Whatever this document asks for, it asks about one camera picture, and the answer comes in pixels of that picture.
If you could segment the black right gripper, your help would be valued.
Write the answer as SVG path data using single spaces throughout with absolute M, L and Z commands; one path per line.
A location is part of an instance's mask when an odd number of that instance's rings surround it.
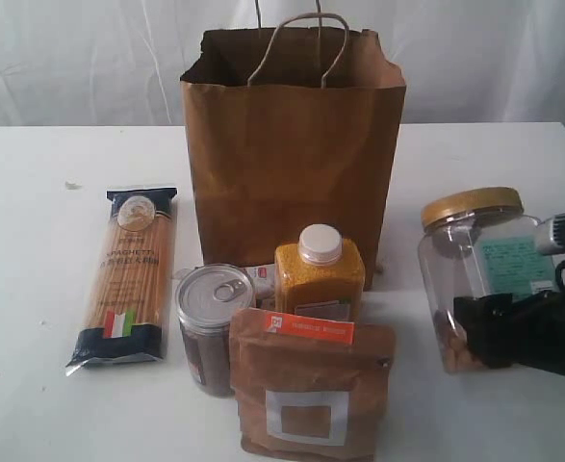
M 470 353 L 487 369 L 520 364 L 565 376 L 565 260 L 556 265 L 558 290 L 542 291 L 515 303 L 513 346 L 507 315 L 512 294 L 458 296 L 453 316 Z

